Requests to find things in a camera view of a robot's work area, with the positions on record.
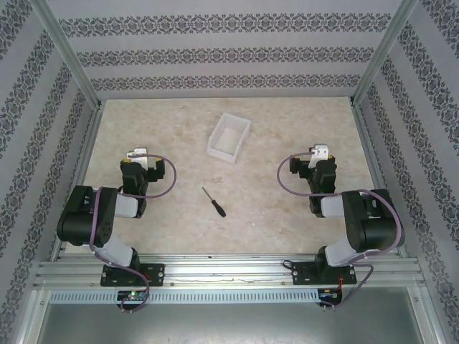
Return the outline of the white plastic bin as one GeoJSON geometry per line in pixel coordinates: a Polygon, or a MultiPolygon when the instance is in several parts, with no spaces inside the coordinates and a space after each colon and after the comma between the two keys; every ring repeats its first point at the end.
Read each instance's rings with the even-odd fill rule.
{"type": "Polygon", "coordinates": [[[235,163],[243,142],[250,133],[252,121],[223,113],[207,142],[207,154],[235,163]]]}

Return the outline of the left small circuit board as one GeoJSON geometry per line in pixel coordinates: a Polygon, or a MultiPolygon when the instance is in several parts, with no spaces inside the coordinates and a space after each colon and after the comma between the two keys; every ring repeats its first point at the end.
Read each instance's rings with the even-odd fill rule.
{"type": "Polygon", "coordinates": [[[127,290],[119,291],[117,301],[131,301],[131,302],[143,302],[146,299],[146,292],[127,290]]]}

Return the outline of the black handled screwdriver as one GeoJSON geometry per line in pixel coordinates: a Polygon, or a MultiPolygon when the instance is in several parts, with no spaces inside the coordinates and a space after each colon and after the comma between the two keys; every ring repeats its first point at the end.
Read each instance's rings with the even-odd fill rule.
{"type": "Polygon", "coordinates": [[[210,199],[211,204],[214,206],[214,208],[216,209],[217,213],[223,218],[226,217],[226,212],[224,211],[224,209],[217,203],[216,200],[214,200],[211,197],[211,195],[208,193],[208,191],[205,189],[205,187],[202,186],[202,190],[207,195],[207,197],[210,199]]]}

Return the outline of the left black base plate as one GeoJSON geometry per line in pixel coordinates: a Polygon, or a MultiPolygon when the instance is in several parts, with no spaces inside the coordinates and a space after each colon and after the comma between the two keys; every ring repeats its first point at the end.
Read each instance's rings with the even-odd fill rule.
{"type": "MultiPolygon", "coordinates": [[[[164,264],[141,263],[140,274],[148,280],[150,286],[161,287],[164,283],[164,270],[164,264]]],[[[104,265],[100,285],[102,287],[145,287],[146,283],[137,274],[104,265]]]]}

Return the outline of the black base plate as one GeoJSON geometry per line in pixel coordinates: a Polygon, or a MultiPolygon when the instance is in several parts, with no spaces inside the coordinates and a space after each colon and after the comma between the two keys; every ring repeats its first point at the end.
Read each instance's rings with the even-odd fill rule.
{"type": "MultiPolygon", "coordinates": [[[[164,270],[164,264],[141,263],[140,274],[148,280],[150,286],[161,287],[164,283],[164,270]]],[[[104,265],[100,285],[102,287],[145,287],[146,283],[137,274],[104,265]]]]}
{"type": "Polygon", "coordinates": [[[323,267],[315,262],[294,262],[292,264],[294,285],[355,285],[356,274],[353,267],[323,267]]]}

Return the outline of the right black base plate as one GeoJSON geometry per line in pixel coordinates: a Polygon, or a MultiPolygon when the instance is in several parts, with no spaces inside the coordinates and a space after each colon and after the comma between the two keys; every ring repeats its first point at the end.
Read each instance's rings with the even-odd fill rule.
{"type": "Polygon", "coordinates": [[[355,285],[356,274],[353,267],[323,267],[315,262],[294,262],[292,264],[294,285],[355,285]]]}

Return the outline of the right aluminium frame post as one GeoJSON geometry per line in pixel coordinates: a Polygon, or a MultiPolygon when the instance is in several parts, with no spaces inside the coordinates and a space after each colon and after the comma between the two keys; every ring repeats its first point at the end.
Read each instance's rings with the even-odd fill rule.
{"type": "Polygon", "coordinates": [[[366,67],[359,84],[356,87],[354,94],[350,97],[351,104],[356,108],[363,100],[366,92],[370,88],[374,78],[376,77],[379,68],[387,58],[392,46],[397,40],[399,33],[409,19],[413,9],[418,4],[419,0],[401,0],[394,16],[390,20],[387,30],[379,42],[372,58],[366,67]]]}

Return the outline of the aluminium frame post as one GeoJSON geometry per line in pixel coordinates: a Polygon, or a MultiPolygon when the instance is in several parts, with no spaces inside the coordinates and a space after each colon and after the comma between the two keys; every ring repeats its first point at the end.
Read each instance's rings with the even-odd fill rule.
{"type": "Polygon", "coordinates": [[[392,46],[397,40],[399,33],[409,19],[413,9],[418,4],[419,0],[401,0],[394,16],[390,20],[387,30],[379,42],[372,58],[366,67],[359,84],[356,87],[354,94],[350,97],[351,104],[356,108],[363,100],[366,92],[370,88],[374,78],[376,77],[379,68],[387,58],[392,46]]]}
{"type": "Polygon", "coordinates": [[[94,107],[99,108],[101,100],[93,87],[90,78],[84,70],[80,60],[72,48],[69,39],[64,33],[57,17],[54,15],[47,0],[29,0],[33,10],[52,39],[61,58],[69,67],[72,76],[82,90],[87,101],[94,107]]]}

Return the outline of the aluminium mounting rail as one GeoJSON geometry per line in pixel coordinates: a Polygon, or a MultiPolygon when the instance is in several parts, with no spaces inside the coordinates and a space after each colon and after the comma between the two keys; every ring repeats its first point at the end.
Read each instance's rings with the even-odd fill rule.
{"type": "MultiPolygon", "coordinates": [[[[164,264],[165,289],[264,289],[292,287],[283,262],[311,262],[312,254],[142,254],[145,263],[164,264]]],[[[389,253],[362,260],[374,271],[366,287],[424,287],[418,259],[389,253]]],[[[36,290],[95,290],[103,264],[91,254],[63,254],[40,262],[33,281],[36,290]]]]}

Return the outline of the left aluminium frame post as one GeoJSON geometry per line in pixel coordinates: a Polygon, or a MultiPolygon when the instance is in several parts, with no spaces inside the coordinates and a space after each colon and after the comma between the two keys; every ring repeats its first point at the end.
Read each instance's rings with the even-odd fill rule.
{"type": "Polygon", "coordinates": [[[94,107],[99,108],[101,100],[93,87],[90,78],[84,70],[80,60],[72,48],[69,39],[64,33],[57,17],[54,15],[47,0],[29,0],[33,10],[52,39],[61,58],[69,67],[72,76],[82,90],[87,101],[94,107]]]}

